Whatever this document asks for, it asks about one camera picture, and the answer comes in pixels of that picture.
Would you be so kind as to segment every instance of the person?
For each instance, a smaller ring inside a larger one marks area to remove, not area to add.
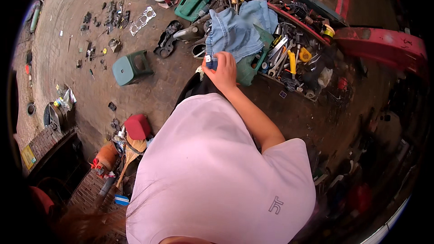
[[[312,214],[305,142],[285,141],[241,92],[230,53],[214,57],[217,70],[202,69],[222,95],[183,99],[140,161],[130,244],[288,243]]]

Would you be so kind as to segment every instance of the dirty floor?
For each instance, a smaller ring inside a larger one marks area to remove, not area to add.
[[[140,29],[135,36],[125,29],[114,29],[107,36],[99,36],[104,30],[90,25],[90,30],[83,35],[80,25],[86,12],[96,15],[99,21],[105,21],[103,2],[111,0],[45,0],[34,35],[28,35],[28,29],[21,32],[15,52],[14,68],[18,70],[20,111],[17,140],[23,149],[43,129],[43,111],[46,104],[57,98],[56,84],[72,87],[77,98],[76,123],[78,134],[83,142],[86,157],[93,158],[102,146],[106,133],[112,133],[110,122],[113,118],[125,121],[130,115],[143,113],[148,116],[153,133],[157,133],[169,117],[176,99],[185,83],[200,65],[193,59],[189,46],[178,42],[170,57],[160,59],[152,54],[161,33],[171,20],[179,19],[173,8],[159,8],[153,0],[125,0],[126,10],[131,11],[130,20],[135,20],[148,6],[154,8],[157,16]],[[331,9],[335,9],[337,0],[320,0]],[[188,22],[179,19],[185,27]],[[397,30],[392,7],[388,0],[351,0],[348,13],[350,24],[382,26]],[[96,46],[96,54],[111,38],[120,37],[123,48],[118,54],[110,50],[103,57],[92,62],[84,61],[87,40]],[[33,52],[33,87],[28,87],[28,78],[24,73],[25,54]],[[126,54],[147,50],[153,76],[139,84],[120,87],[113,77],[113,63]],[[83,60],[83,67],[77,69],[77,60]],[[359,115],[367,115],[374,106],[379,109],[387,100],[389,87],[394,80],[393,72],[377,63],[366,63],[369,68],[368,78],[356,79],[354,70],[348,66],[346,75],[353,85],[354,95],[350,105],[339,113],[327,102],[315,102],[297,95],[289,94],[285,99],[279,96],[282,86],[269,79],[256,76],[252,85],[242,91],[281,129],[285,138],[310,136],[324,155],[332,155],[333,164],[349,154],[348,145],[359,129]],[[91,77],[92,69],[95,80]],[[25,105],[29,101],[36,104],[36,115],[29,117]],[[108,103],[117,106],[115,112],[108,108]]]

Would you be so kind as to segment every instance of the brick wall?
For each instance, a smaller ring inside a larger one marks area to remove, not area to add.
[[[35,155],[36,162],[28,170],[25,164],[23,164],[23,173],[28,176],[31,171],[33,171],[36,165],[41,161],[41,159],[55,146],[59,145],[66,139],[70,134],[75,132],[74,127],[67,130],[59,131],[59,128],[53,130],[53,124],[48,125],[44,130],[39,132],[34,139],[29,143],[30,149]]]
[[[83,178],[77,189],[73,192],[68,206],[76,206],[84,213],[93,211],[93,204],[101,190],[102,186],[106,182],[105,179],[101,179],[96,175],[95,170],[90,170],[89,173]],[[115,204],[115,194],[118,189],[116,188],[116,182],[107,193],[107,197],[101,205],[100,210],[104,213],[113,213],[111,217],[114,220],[120,220],[125,217],[127,208],[121,205]]]

